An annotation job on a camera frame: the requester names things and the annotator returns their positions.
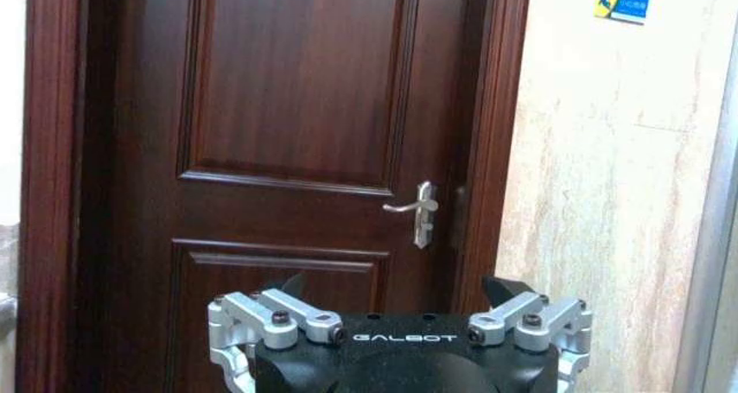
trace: wall sign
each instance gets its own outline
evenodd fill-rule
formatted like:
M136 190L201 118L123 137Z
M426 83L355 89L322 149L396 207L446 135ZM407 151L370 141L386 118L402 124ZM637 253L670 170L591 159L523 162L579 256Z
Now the wall sign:
M598 0L595 16L643 24L649 0Z

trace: door lock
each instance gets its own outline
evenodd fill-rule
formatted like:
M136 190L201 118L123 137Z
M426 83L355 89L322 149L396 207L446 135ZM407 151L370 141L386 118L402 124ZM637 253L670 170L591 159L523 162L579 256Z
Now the door lock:
M382 208L391 213L415 211L415 236L412 242L423 249L428 246L434 231L434 212L438 210L436 187L430 181L418 185L418 201L407 206L383 205Z

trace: dark brown door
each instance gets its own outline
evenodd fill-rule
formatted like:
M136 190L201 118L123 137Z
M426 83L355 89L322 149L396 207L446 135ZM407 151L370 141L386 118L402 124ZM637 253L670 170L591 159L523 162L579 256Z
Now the dark brown door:
M298 272L443 310L466 0L123 0L105 391L219 391L205 308ZM388 203L438 186L434 243Z

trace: wooden molding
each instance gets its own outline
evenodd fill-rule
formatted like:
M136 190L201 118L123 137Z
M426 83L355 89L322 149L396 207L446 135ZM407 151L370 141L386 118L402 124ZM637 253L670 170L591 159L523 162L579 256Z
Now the wooden molding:
M482 277L495 270L527 12L528 0L487 0L467 180L471 198L454 288L456 313L488 307L479 288Z
M80 0L28 0L16 391L64 390L72 346Z

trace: raised door panel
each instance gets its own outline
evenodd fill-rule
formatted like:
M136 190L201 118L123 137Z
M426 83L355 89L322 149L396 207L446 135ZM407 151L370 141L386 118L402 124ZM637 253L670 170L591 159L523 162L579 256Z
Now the raised door panel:
M207 305L216 294L249 293L303 273L302 299L342 312L382 310L386 254L228 243L173 243L173 391L213 391L220 367L208 361Z
M192 0L184 178L391 188L418 0Z

